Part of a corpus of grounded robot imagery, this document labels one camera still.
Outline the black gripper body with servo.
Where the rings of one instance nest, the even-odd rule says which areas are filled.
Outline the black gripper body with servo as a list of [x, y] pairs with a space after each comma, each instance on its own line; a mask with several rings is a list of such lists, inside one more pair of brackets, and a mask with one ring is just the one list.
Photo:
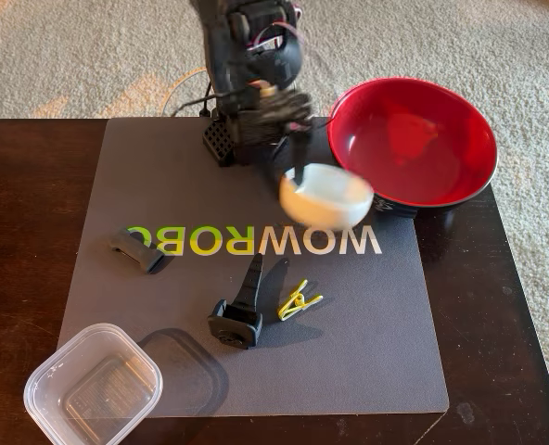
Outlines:
[[313, 127], [312, 98], [300, 91], [275, 91], [259, 96], [255, 107], [244, 109], [230, 119], [234, 140], [275, 140], [291, 132], [307, 132]]

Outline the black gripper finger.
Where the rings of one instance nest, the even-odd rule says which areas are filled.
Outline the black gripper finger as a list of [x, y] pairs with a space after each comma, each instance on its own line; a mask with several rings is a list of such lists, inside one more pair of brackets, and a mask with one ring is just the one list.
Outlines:
[[295, 185], [300, 187], [303, 183], [304, 167], [308, 156], [308, 148], [311, 143], [310, 132], [293, 132], [290, 135], [290, 147], [292, 151]]
[[283, 174], [294, 166], [289, 137], [284, 136], [275, 146], [270, 157], [270, 177], [279, 184]]

